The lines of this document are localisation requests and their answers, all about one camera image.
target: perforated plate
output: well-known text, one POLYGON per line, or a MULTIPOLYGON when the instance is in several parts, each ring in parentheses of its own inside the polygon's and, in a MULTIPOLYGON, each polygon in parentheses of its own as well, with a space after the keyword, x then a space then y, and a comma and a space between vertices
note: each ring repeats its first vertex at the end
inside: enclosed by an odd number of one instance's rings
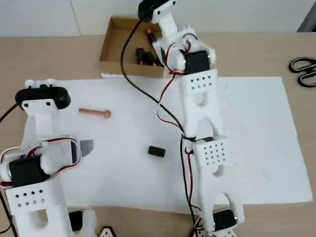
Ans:
POLYGON ((12 215, 43 210, 64 202, 58 176, 45 182, 5 190, 12 215))
POLYGON ((228 139, 225 136, 215 137, 213 141, 197 141, 194 144, 194 153, 197 155, 200 166, 208 166, 212 173, 218 170, 219 165, 227 163, 229 157, 227 150, 228 139))
MULTIPOLYGON (((197 231, 197 237, 208 237, 208 236, 212 236, 212 235, 208 235, 206 233, 206 231, 197 231)), ((216 237, 237 237, 235 232, 232 229, 214 232, 213 236, 216 236, 216 237)))
POLYGON ((185 75, 181 80, 185 80, 188 94, 199 94, 215 90, 217 70, 209 70, 200 73, 185 75))

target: white wall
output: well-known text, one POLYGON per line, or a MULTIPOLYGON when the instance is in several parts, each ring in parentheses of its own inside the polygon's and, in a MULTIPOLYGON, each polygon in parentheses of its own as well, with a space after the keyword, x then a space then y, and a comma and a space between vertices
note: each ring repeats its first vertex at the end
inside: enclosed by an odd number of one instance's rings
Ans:
MULTIPOLYGON (((0 0, 0 36, 103 34, 111 15, 136 16, 139 2, 0 0)), ((174 18, 180 24, 190 23, 197 32, 295 32, 314 2, 179 0, 174 18)))
POLYGON ((78 35, 70 0, 0 0, 0 36, 78 35))

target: scissors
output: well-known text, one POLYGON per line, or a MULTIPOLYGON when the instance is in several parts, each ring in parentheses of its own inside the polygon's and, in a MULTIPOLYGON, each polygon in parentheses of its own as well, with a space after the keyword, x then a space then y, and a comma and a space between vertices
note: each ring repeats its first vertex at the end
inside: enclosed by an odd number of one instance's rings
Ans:
POLYGON ((312 87, 316 87, 316 82, 315 83, 306 83, 304 82, 305 79, 307 78, 311 78, 313 76, 316 76, 316 59, 311 58, 311 57, 299 57, 294 59, 290 65, 288 66, 289 70, 293 73, 301 73, 301 72, 306 72, 306 74, 301 75, 298 78, 298 83, 303 86, 303 87, 308 87, 308 88, 312 88, 312 87), (308 62, 309 65, 307 66, 303 66, 300 68, 295 68, 294 65, 297 62, 308 62))

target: copper bolt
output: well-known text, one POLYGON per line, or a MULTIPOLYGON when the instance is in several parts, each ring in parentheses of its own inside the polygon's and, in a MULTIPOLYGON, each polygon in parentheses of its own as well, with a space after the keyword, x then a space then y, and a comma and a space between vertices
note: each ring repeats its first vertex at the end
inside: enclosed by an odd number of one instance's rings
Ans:
POLYGON ((98 110, 89 110, 89 109, 79 109, 80 113, 90 114, 90 115, 102 115, 104 118, 108 119, 111 117, 112 113, 109 110, 98 111, 98 110))

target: cardboard box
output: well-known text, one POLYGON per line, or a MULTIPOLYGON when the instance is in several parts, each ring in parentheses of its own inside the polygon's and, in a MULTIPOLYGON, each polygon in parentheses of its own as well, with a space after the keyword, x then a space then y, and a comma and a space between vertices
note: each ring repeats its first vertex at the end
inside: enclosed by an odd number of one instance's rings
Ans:
MULTIPOLYGON (((121 74, 121 51, 137 22, 138 19, 131 18, 112 17, 110 19, 100 56, 100 72, 121 74)), ((144 48, 146 51, 151 51, 155 55, 155 50, 147 39, 145 33, 146 28, 151 28, 157 38, 161 37, 161 30, 158 24, 142 23, 126 48, 124 68, 128 75, 163 78, 164 67, 137 64, 137 47, 144 48)))

